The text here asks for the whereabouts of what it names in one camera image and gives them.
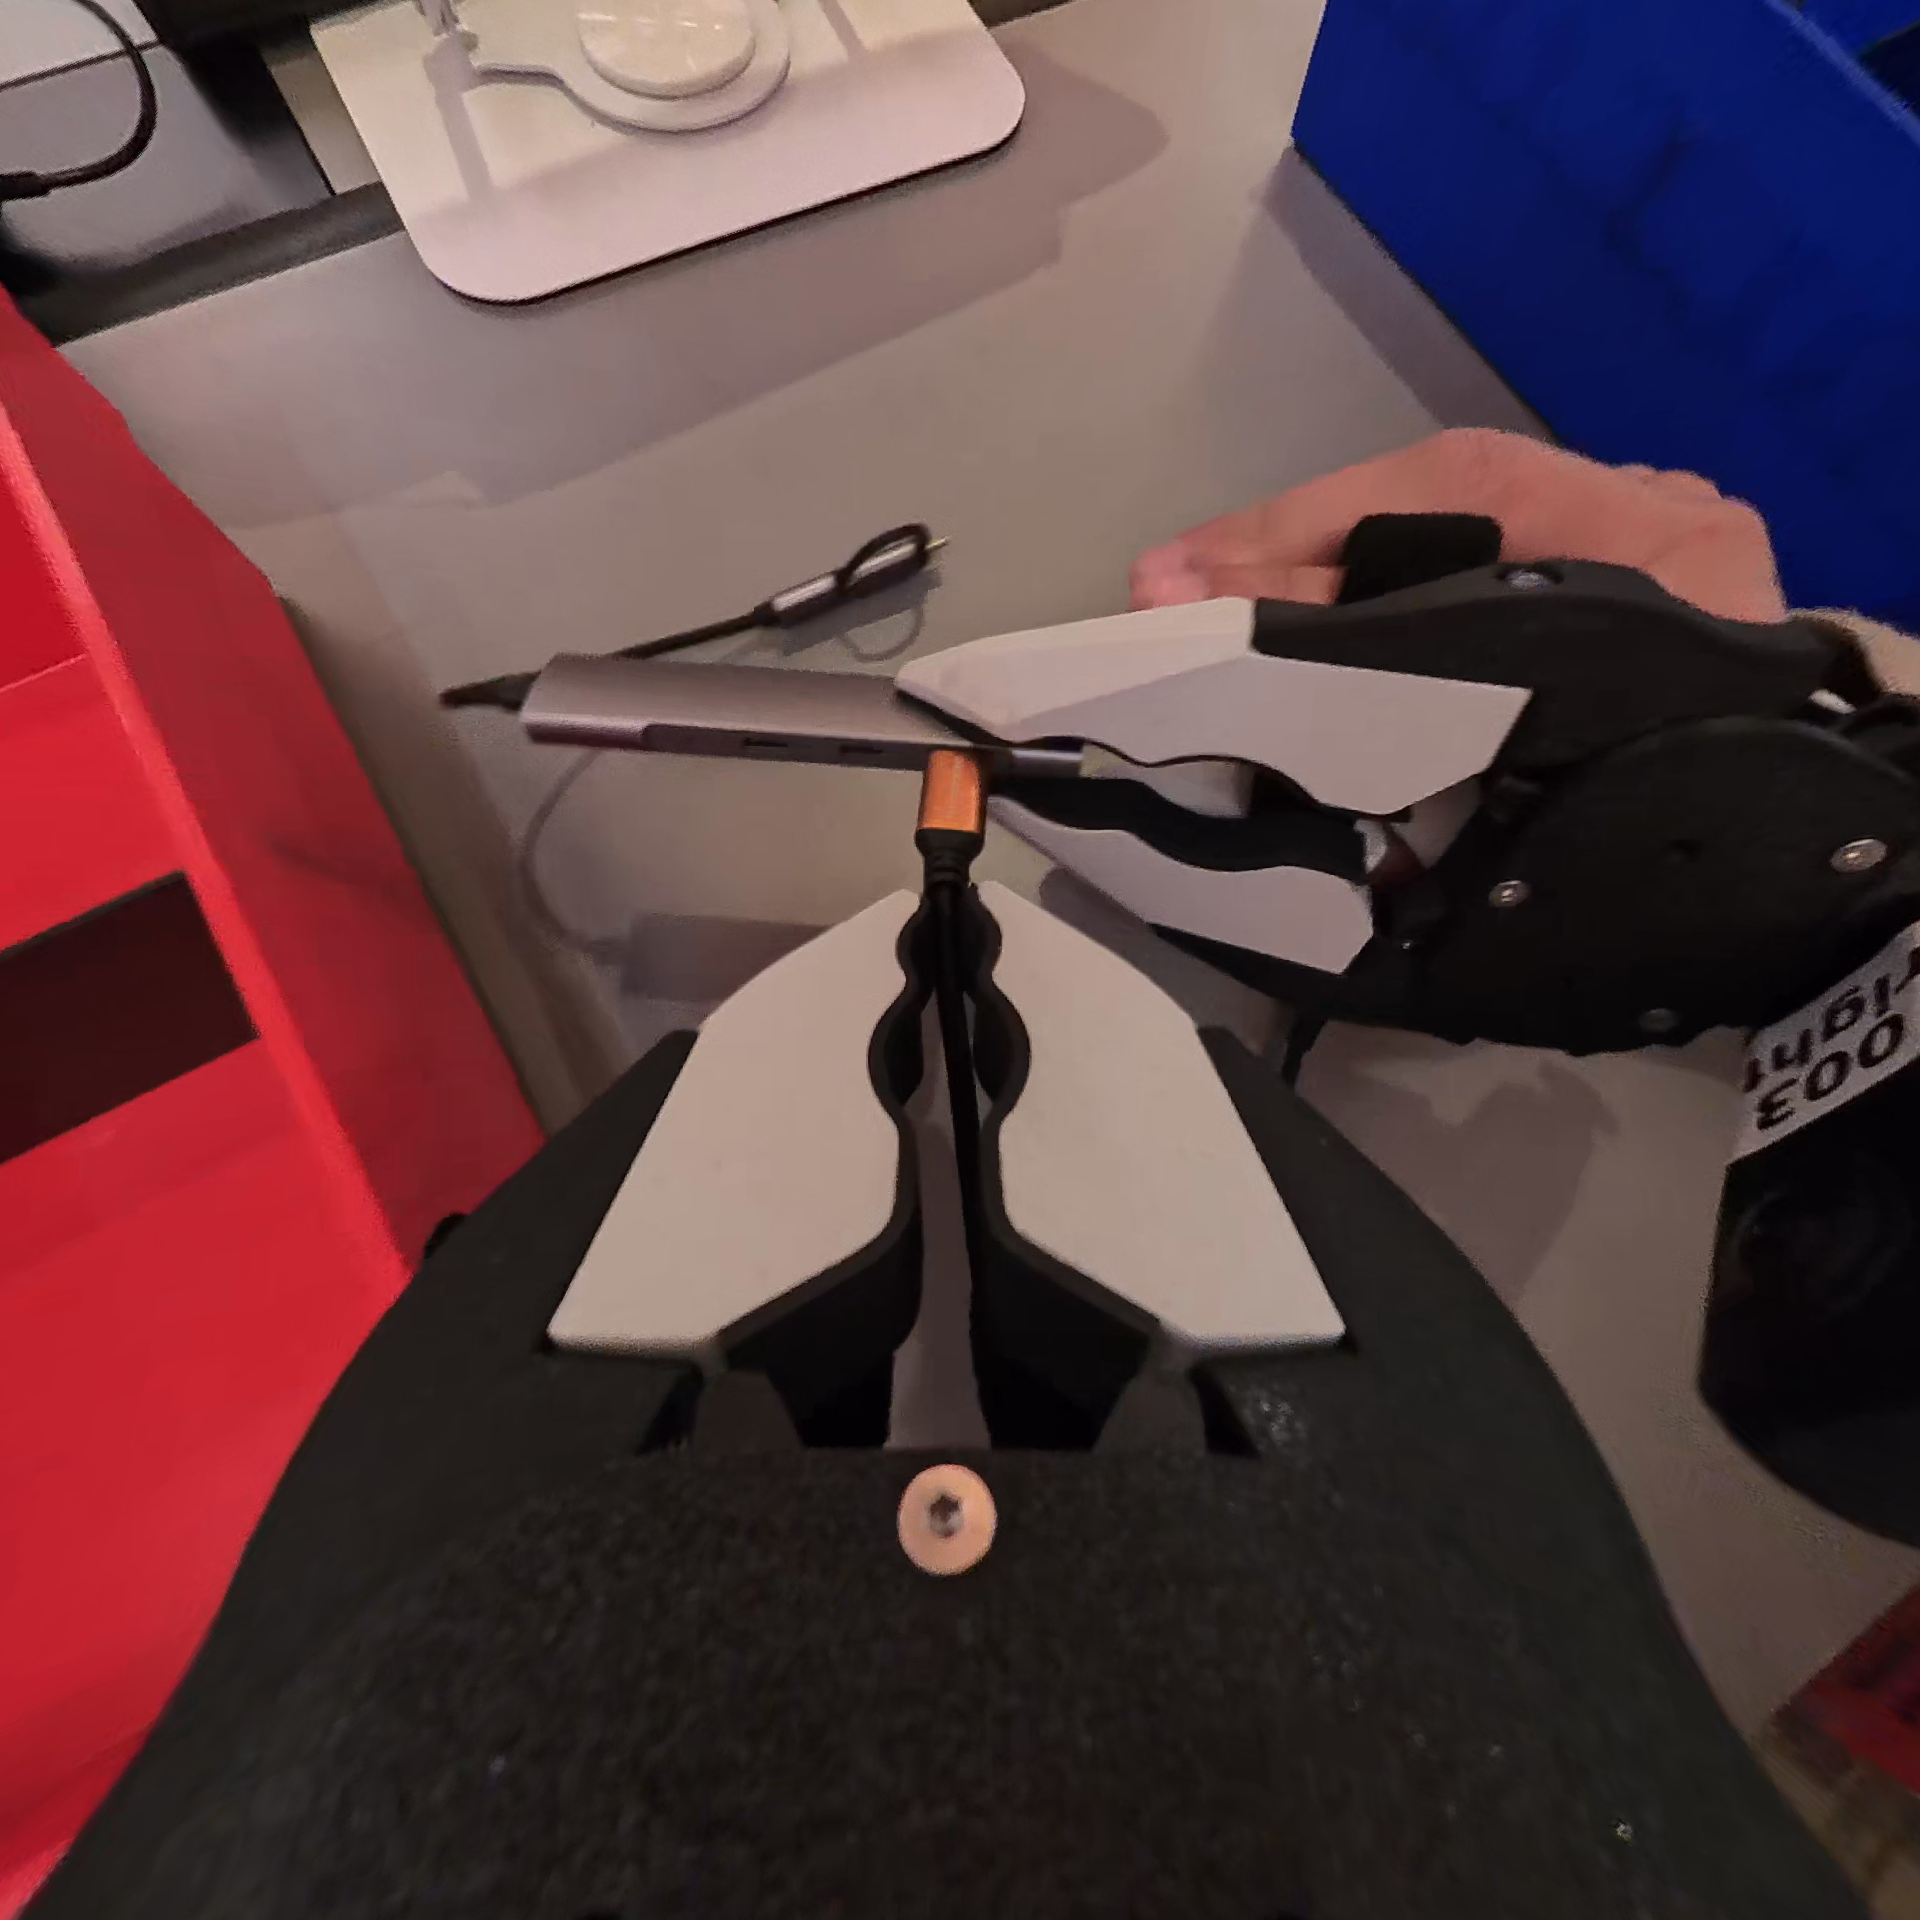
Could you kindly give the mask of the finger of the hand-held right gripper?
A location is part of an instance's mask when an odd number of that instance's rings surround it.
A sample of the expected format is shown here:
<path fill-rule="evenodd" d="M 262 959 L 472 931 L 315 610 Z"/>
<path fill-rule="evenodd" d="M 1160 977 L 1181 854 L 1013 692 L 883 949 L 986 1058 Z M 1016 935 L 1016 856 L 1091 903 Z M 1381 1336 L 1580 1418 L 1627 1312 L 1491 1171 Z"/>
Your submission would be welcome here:
<path fill-rule="evenodd" d="M 1375 935 L 1371 832 L 1335 812 L 1201 812 L 1144 781 L 1008 781 L 997 825 L 1167 935 L 1329 975 Z"/>
<path fill-rule="evenodd" d="M 1265 653 L 1247 598 L 985 635 L 901 666 L 896 686 L 997 741 L 1247 763 L 1368 818 L 1485 773 L 1531 701 L 1522 686 Z"/>

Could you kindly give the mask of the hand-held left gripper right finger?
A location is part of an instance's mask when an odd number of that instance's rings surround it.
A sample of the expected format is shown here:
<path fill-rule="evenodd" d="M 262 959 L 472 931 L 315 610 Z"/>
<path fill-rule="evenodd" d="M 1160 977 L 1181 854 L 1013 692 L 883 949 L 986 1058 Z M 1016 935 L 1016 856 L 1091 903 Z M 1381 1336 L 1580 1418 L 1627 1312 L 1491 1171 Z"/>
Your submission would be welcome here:
<path fill-rule="evenodd" d="M 1145 1371 L 1347 1321 L 1201 1028 L 997 879 L 970 901 L 972 1370 L 1000 1448 L 1091 1448 Z"/>

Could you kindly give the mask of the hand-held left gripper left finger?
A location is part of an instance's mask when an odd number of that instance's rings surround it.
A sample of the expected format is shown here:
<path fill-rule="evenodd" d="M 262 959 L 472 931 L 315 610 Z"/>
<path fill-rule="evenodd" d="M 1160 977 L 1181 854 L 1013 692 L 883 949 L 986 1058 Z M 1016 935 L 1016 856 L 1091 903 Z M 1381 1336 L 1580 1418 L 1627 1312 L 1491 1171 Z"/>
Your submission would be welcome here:
<path fill-rule="evenodd" d="M 765 1377 L 801 1439 L 882 1448 L 926 1290 L 919 893 L 783 954 L 693 1035 L 549 1343 Z"/>

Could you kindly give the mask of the black cable orange plug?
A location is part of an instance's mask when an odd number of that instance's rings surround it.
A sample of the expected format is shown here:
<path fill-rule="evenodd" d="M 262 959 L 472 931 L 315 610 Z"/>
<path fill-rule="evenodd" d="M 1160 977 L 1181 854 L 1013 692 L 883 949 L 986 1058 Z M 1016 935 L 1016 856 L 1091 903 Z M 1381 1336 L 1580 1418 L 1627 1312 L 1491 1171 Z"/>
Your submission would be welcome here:
<path fill-rule="evenodd" d="M 985 847 L 986 776 L 972 754 L 942 748 L 927 756 L 913 846 L 921 859 L 919 938 L 927 959 L 932 1002 L 948 1086 L 948 1137 L 958 1174 L 958 1209 L 970 1271 L 970 1353 L 982 1356 L 982 1165 L 977 1165 L 977 1075 L 970 1012 L 970 903 L 972 866 Z"/>

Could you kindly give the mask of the grey USB hub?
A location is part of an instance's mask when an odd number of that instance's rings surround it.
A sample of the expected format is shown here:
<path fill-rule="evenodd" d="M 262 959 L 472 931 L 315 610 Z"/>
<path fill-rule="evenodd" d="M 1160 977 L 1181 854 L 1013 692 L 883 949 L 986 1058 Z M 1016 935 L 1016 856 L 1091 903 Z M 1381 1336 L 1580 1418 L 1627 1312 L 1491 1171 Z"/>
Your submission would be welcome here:
<path fill-rule="evenodd" d="M 612 653 L 559 653 L 539 670 L 452 686 L 439 692 L 439 707 L 508 712 L 531 741 L 623 754 L 910 773 L 926 772 L 938 754 L 964 754 L 1000 781 L 1082 776 L 1083 741 L 997 741 L 901 694 L 886 678 L 689 660 L 704 642 L 845 613 L 858 601 L 917 579 L 939 547 L 942 541 L 921 522 L 908 522 L 863 541 L 836 569 L 782 588 L 727 620 Z"/>

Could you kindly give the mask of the blue storage bin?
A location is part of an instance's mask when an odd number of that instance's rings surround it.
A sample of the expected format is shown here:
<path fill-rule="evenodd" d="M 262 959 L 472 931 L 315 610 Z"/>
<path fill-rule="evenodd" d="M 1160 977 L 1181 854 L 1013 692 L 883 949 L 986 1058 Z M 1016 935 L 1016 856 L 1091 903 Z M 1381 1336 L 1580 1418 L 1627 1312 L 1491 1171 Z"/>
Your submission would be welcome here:
<path fill-rule="evenodd" d="M 1326 3 L 1293 146 L 1562 441 L 1917 626 L 1915 3 Z"/>

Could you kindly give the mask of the red storage bin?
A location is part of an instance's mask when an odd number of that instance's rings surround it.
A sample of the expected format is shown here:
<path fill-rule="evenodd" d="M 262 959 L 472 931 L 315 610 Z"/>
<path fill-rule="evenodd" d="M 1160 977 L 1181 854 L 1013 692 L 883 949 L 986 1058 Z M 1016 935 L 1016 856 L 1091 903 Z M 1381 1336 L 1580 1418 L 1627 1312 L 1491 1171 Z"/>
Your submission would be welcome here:
<path fill-rule="evenodd" d="M 542 1144 L 265 573 L 3 299 L 3 1913 Z"/>

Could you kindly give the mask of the person's right forearm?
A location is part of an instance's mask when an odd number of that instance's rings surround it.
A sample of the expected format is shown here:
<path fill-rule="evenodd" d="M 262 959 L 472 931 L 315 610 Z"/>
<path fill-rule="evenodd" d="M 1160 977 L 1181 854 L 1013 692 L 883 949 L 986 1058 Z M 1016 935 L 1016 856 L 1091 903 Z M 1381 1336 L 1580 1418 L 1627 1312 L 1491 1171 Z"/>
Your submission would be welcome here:
<path fill-rule="evenodd" d="M 1852 610 L 1795 610 L 1795 625 L 1823 635 L 1828 669 L 1814 707 L 1864 712 L 1886 701 L 1917 707 L 1917 635 Z"/>

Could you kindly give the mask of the grey desk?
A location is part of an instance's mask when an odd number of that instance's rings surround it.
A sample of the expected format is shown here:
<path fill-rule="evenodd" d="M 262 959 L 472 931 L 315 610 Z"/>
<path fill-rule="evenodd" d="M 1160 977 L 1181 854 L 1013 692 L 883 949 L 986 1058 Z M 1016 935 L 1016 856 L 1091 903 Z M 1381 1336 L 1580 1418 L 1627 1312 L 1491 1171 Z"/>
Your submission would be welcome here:
<path fill-rule="evenodd" d="M 917 784 L 573 754 L 443 686 L 701 626 L 898 522 L 939 578 L 786 635 L 910 660 L 1106 614 L 1136 553 L 1441 427 L 1540 433 L 1293 159 L 1319 3 L 1066 3 L 1000 33 L 986 161 L 539 305 L 405 236 L 67 358 L 268 573 L 562 1127 L 762 957 L 917 879 Z M 1753 1464 L 1697 1395 L 1740 1041 L 1558 1059 L 1329 1028 L 1298 1088 L 1482 1270 L 1756 1732 L 1917 1554 Z"/>

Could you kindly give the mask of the person's right hand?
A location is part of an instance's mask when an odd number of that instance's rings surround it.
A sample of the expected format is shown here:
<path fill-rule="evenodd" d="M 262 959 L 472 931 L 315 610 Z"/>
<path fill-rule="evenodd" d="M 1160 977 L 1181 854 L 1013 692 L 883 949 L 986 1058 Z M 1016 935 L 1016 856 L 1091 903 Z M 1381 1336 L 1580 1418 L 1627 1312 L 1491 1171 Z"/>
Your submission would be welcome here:
<path fill-rule="evenodd" d="M 1210 598 L 1332 604 L 1371 514 L 1485 514 L 1507 563 L 1602 563 L 1733 620 L 1783 620 L 1765 519 L 1690 470 L 1616 469 L 1491 427 L 1453 427 L 1220 514 L 1132 564 L 1132 606 Z"/>

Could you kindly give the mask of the wooden book stand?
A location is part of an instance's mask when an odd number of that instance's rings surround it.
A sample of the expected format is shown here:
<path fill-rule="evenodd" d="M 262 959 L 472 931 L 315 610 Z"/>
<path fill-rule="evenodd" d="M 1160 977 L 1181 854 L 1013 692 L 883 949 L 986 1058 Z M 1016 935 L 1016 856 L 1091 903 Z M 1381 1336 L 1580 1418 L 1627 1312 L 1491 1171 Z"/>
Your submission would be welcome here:
<path fill-rule="evenodd" d="M 1026 115 L 972 3 L 363 3 L 312 40 L 427 271 L 505 305 L 986 156 Z"/>

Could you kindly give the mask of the red flat box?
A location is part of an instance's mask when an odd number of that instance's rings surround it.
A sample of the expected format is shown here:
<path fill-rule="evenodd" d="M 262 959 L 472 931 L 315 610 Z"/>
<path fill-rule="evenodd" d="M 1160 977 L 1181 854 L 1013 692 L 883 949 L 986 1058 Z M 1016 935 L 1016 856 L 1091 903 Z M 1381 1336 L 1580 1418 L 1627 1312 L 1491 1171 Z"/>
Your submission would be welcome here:
<path fill-rule="evenodd" d="M 1828 1795 L 1870 1789 L 1917 1807 L 1917 1599 L 1821 1667 L 1768 1733 Z"/>

